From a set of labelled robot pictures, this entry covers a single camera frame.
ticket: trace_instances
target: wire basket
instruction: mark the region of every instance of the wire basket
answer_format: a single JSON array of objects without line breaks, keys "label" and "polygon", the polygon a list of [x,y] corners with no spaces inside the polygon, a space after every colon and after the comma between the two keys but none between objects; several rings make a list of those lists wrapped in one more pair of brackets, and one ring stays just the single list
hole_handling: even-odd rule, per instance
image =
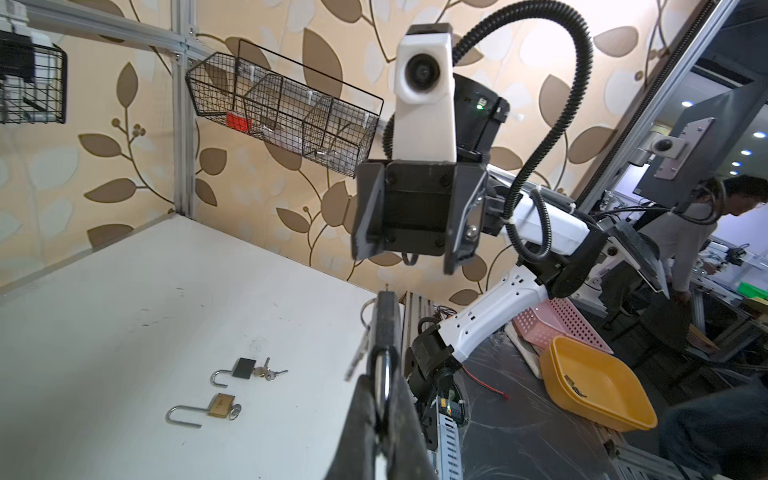
[{"label": "wire basket", "polygon": [[66,113],[67,54],[0,32],[0,124],[63,124]]},{"label": "wire basket", "polygon": [[355,177],[357,165],[370,153],[383,99],[333,80],[378,99],[379,111],[332,97],[240,56],[215,53],[187,72],[198,116]]},{"label": "wire basket", "polygon": [[611,355],[614,353],[567,298],[547,300],[519,313],[515,327],[526,341],[542,349],[556,336],[565,335]]}]

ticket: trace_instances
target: black wire basket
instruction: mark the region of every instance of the black wire basket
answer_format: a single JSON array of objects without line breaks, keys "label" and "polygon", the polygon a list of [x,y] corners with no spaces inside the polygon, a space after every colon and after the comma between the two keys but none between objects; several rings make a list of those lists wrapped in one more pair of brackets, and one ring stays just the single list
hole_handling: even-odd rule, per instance
[{"label": "black wire basket", "polygon": [[261,49],[370,96],[378,111],[335,98],[240,56],[215,53],[187,72],[197,115],[355,177],[357,165],[370,153],[384,100]]},{"label": "black wire basket", "polygon": [[63,124],[67,54],[0,32],[0,124]]}]

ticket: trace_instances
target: aluminum frame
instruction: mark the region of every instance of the aluminum frame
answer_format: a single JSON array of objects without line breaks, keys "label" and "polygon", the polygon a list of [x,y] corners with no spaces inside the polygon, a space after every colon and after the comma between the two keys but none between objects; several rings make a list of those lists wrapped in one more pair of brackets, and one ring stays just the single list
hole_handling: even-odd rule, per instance
[{"label": "aluminum frame", "polygon": [[171,52],[174,113],[174,210],[192,217],[194,212],[195,114],[184,75],[194,61],[214,53],[197,40],[196,0],[170,0],[171,30],[121,18],[63,0],[19,0],[30,22],[82,31]]},{"label": "aluminum frame", "polygon": [[600,200],[605,190],[610,190],[621,179],[619,173],[628,165],[628,161],[637,150],[637,146],[642,142],[654,120],[661,112],[661,109],[669,100],[674,89],[679,85],[683,76],[691,70],[696,60],[704,53],[704,50],[712,42],[715,35],[720,31],[723,23],[728,19],[731,12],[739,4],[739,0],[720,0],[715,6],[710,17],[706,20],[701,30],[690,43],[690,47],[685,51],[680,61],[672,68],[672,71],[664,80],[654,98],[650,101],[647,108],[640,116],[640,119],[632,127],[629,135],[619,148],[611,163],[601,175],[600,180],[592,187],[591,191],[579,206],[579,210],[589,213],[593,205]]}]

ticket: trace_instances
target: red object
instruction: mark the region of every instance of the red object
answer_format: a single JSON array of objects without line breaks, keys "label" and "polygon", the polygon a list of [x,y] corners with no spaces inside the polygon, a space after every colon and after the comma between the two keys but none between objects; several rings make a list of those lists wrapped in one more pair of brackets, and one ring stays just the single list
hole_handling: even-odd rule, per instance
[{"label": "red object", "polygon": [[497,389],[493,388],[492,386],[488,385],[487,383],[483,383],[483,382],[481,382],[480,380],[478,380],[478,378],[477,378],[476,376],[472,375],[472,374],[469,372],[469,370],[467,370],[467,367],[465,367],[465,366],[463,366],[463,365],[462,365],[462,368],[464,369],[464,373],[466,373],[466,374],[469,376],[469,378],[471,378],[471,379],[475,380],[475,382],[476,382],[478,385],[480,385],[480,386],[484,386],[486,389],[488,389],[488,390],[491,390],[491,391],[492,391],[492,392],[494,392],[494,393],[498,393],[499,395],[501,395],[502,397],[504,397],[504,400],[509,400],[509,395],[507,395],[506,393],[502,392],[501,390],[497,390]]},{"label": "red object", "polygon": [[248,132],[250,130],[250,120],[236,114],[233,111],[227,112],[227,126],[237,131]]}]

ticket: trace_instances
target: metal plate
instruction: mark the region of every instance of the metal plate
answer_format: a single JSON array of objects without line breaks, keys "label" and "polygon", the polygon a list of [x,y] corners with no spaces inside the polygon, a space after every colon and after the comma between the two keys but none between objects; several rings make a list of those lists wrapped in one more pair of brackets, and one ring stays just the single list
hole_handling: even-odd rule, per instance
[{"label": "metal plate", "polygon": [[656,170],[654,177],[662,180],[674,180],[677,176],[677,172],[683,168],[685,161],[688,160],[691,152],[694,151],[714,121],[714,117],[707,117],[686,124],[686,126],[683,127],[683,131],[680,132],[679,138],[688,142],[688,145],[685,146],[677,158],[665,158],[664,161],[661,162],[658,170]]},{"label": "metal plate", "polygon": [[440,443],[437,456],[440,458],[439,478],[441,480],[462,480],[462,452],[458,439],[458,426],[450,417],[438,413]]}]

